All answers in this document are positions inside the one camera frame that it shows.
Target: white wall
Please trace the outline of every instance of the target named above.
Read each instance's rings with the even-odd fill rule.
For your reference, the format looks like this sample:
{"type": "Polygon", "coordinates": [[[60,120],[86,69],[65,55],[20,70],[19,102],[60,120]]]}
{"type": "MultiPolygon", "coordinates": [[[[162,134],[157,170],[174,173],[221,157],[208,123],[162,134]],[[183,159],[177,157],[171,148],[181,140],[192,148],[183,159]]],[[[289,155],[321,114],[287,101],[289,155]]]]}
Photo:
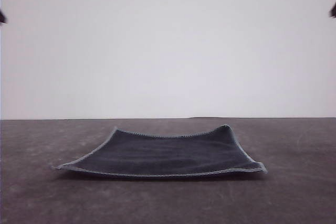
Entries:
{"type": "Polygon", "coordinates": [[[2,0],[2,119],[336,116],[336,0],[2,0]]]}

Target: folded fabric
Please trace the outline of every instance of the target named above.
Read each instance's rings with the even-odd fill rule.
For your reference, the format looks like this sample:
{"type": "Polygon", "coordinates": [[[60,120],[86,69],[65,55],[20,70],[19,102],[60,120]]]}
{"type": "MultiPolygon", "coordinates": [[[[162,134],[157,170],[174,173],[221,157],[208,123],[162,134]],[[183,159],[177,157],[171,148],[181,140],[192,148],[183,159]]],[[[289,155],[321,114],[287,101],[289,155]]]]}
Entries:
{"type": "Polygon", "coordinates": [[[228,125],[183,136],[115,128],[92,152],[55,168],[109,177],[165,179],[267,172],[242,149],[228,125]]]}

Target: gray table surface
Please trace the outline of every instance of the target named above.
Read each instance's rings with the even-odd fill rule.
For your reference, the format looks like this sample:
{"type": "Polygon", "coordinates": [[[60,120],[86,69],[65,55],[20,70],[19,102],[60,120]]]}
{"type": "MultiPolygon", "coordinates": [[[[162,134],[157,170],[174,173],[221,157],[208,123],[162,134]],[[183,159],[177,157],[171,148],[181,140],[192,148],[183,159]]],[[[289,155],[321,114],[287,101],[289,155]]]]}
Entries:
{"type": "Polygon", "coordinates": [[[336,223],[336,119],[1,121],[1,223],[336,223]],[[229,124],[268,174],[116,180],[51,166],[96,148],[114,126],[184,135],[229,124]]]}

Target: dark gray cloth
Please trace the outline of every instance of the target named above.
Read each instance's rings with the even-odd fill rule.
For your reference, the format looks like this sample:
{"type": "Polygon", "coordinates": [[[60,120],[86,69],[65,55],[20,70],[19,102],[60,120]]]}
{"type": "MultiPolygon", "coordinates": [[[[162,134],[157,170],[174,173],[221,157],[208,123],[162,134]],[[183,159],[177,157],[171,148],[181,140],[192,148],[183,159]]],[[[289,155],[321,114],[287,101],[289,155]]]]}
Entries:
{"type": "Polygon", "coordinates": [[[10,120],[1,123],[3,224],[335,224],[336,119],[10,120]],[[157,135],[229,124],[268,174],[197,180],[82,176],[51,166],[119,128],[157,135]]]}
{"type": "Polygon", "coordinates": [[[267,172],[262,163],[244,152],[228,125],[183,136],[153,136],[115,128],[95,150],[57,168],[139,179],[267,172]]]}

